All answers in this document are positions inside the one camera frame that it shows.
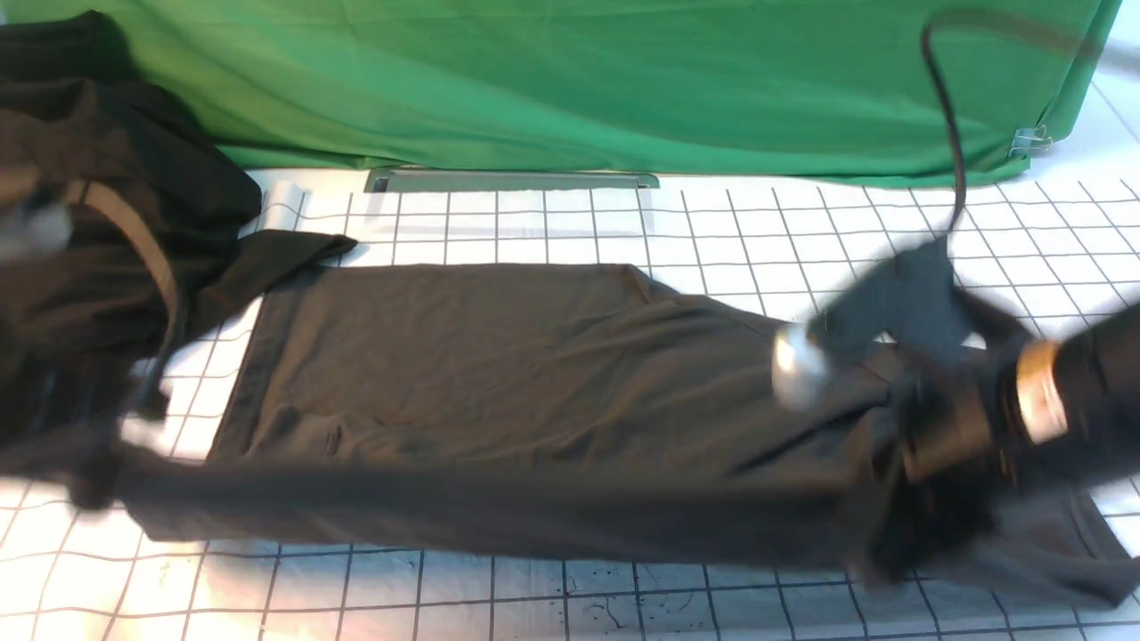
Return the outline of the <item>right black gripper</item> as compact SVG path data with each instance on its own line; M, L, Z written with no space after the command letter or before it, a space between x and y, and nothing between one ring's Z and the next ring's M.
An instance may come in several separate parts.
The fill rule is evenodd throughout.
M913 571L995 532L1021 490L1025 430L1015 407L1013 358L925 368L897 405L879 571Z

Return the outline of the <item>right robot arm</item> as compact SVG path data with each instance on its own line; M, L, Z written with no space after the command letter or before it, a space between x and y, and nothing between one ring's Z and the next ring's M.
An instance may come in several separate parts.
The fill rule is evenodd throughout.
M868 539L885 579L960 550L1005 512L1137 472L1137 305L1060 342L929 366L897 407Z

